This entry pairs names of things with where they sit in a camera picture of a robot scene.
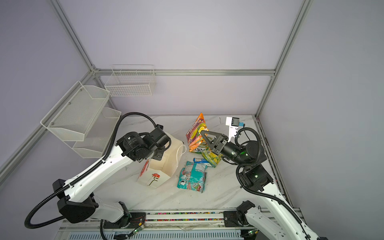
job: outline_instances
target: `paper bag handle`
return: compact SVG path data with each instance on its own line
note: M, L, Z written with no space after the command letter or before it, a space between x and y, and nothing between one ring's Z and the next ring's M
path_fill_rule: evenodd
M180 156L180 159L177 159L177 157L179 156L179 150L181 147L185 147L185 151L181 154L181 156L183 156L183 154L187 151L187 146L185 145L181 145L178 149L177 149L177 152L176 152L176 161L177 161L177 165L179 165L179 161L181 160L181 156Z

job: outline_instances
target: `wire basket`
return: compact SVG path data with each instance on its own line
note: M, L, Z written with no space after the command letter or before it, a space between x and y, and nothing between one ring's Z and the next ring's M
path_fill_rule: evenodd
M82 158L101 158L120 114L120 111L103 108L84 141L75 142L71 148Z
M109 91L96 86L83 86L48 123L40 123L62 141L84 141L109 99Z
M153 65L111 65L105 89L112 97L152 96L156 86Z

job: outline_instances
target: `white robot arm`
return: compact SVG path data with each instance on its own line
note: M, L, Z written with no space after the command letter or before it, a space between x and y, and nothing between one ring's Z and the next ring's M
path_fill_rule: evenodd
M123 202L102 201L93 194L93 191L115 172L134 161L141 162L149 158L161 160L163 152L171 145L171 140L162 130L162 126L155 125L153 120L144 114L139 115L150 119L155 129L151 133L127 133L124 137L117 140L114 145L114 137L121 120L130 114L138 113L128 113L119 119L107 153L103 158L97 160L79 175L66 181L58 179L53 184L55 192L38 204L25 219L25 226L27 228L43 227L64 218L71 223L78 223L87 218L96 218L109 221L112 223L113 228L127 227L130 221L130 213L125 204ZM257 141L248 141L244 146L238 144L238 136L240 132L245 130L253 132ZM230 221L238 223L238 226L252 225L261 230L271 240L326 240L326 238L319 238L300 220L281 196L276 184L273 184L272 177L262 167L261 163L266 160L266 156L264 148L261 146L260 137L255 130L242 128L237 131L235 144L230 142L228 137L221 133L201 131L201 135L213 153L223 154L224 157L238 165L236 177L241 187L250 193L260 196L271 213L274 214L280 226L264 216L250 201L243 202L243 204L237 207L235 214L225 217L226 220L230 218ZM207 135L215 135L215 138L209 141ZM55 196L59 197L58 208L63 216L44 223L32 224L31 218L37 210Z

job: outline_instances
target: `teal snack bag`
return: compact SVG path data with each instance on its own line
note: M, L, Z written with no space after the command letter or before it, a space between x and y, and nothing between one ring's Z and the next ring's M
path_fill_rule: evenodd
M177 187L202 193L207 176L206 169L207 166L204 164L187 162L185 168L180 172Z

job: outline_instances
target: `snack bag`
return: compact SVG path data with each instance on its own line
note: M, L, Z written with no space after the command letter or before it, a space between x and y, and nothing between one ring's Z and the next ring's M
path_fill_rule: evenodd
M209 148L204 150L201 154L211 164L212 167L216 167L223 156L221 154L214 154Z
M212 167L212 165L206 159L204 159L204 158L197 158L197 157L195 157L195 158L193 158L193 162L204 164L207 167Z
M196 152L196 148L202 143L205 142L203 137L200 135L202 130L208 131L207 125L205 124L203 113L197 117L195 123L192 125L191 129L185 135L187 137L187 142L190 152Z
M207 166L204 164L187 162L185 168L180 172L177 187L202 193L204 191L204 183L207 176L207 173L205 172L206 168Z

